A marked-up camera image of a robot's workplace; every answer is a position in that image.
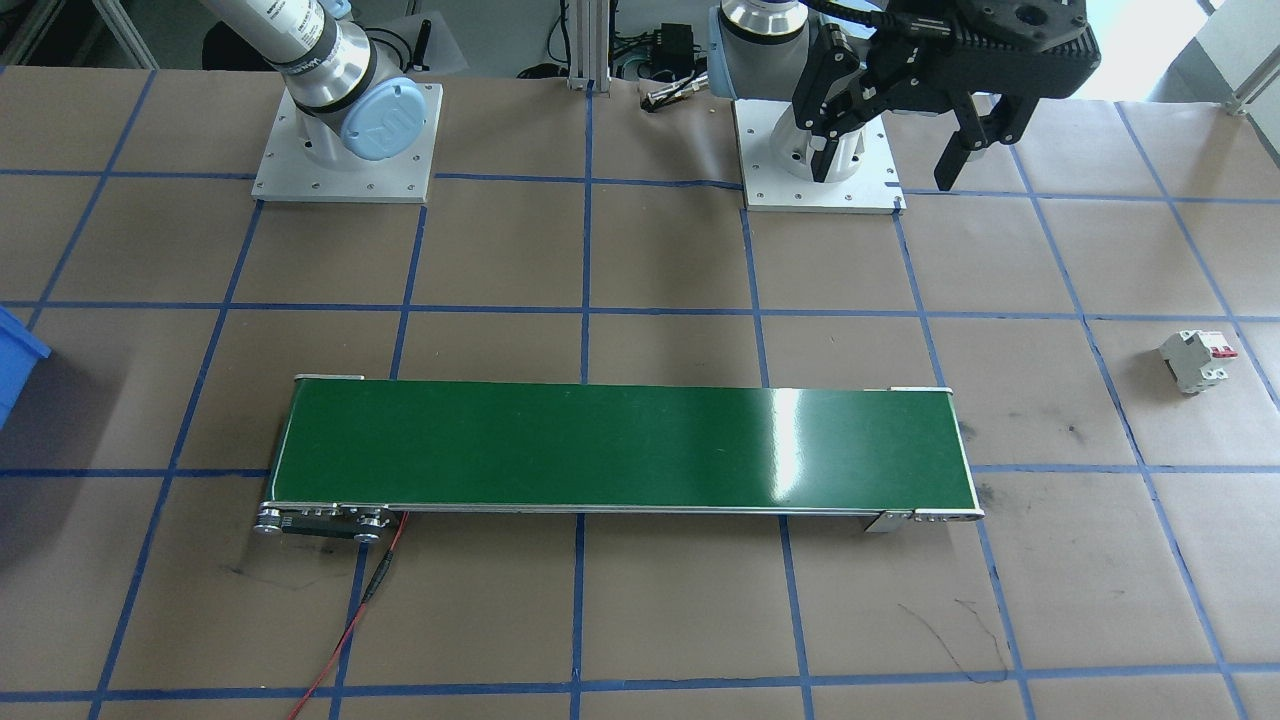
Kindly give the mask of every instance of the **blue storage bin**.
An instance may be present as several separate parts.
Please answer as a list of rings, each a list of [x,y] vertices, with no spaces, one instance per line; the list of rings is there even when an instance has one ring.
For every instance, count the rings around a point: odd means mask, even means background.
[[[0,307],[0,428],[18,402],[18,393],[36,360],[49,357],[49,346],[36,340],[18,318]]]

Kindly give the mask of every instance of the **circuit breaker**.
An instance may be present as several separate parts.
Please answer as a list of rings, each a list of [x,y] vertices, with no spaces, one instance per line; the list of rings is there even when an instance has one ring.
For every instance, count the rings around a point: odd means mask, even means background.
[[[1197,395],[1225,380],[1226,365],[1238,355],[1215,331],[1181,331],[1160,346],[1160,356],[1184,395]]]

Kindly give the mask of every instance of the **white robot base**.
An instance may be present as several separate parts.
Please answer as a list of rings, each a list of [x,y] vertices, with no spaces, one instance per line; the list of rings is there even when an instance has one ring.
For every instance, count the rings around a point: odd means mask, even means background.
[[[428,120],[408,150],[387,160],[361,160],[323,123],[298,111],[288,92],[280,99],[253,197],[279,202],[426,202],[431,156],[444,91],[419,86]]]
[[[735,100],[733,123],[742,164],[748,210],[783,213],[891,214],[906,208],[879,118],[863,128],[865,146],[858,172],[842,182],[799,178],[774,158],[769,136],[791,106],[778,100]]]

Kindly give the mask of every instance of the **green conveyor belt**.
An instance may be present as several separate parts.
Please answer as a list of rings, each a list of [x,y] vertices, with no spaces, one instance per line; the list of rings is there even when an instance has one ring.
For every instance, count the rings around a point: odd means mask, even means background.
[[[297,380],[264,507],[982,516],[947,389]]]

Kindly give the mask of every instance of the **floor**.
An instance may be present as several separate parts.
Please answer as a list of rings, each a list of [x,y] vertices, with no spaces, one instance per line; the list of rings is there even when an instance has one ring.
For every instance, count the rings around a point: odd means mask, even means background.
[[[724,101],[444,88],[428,208],[262,206],[274,76],[0,74],[0,304],[55,350],[0,432],[0,716],[285,715],[378,557],[248,530],[303,372],[946,384],[988,511],[415,518],[305,717],[1280,716],[1245,120],[1048,102],[938,193],[951,124],[892,117],[905,213],[791,217]],[[1184,328],[1242,355],[1190,398]]]

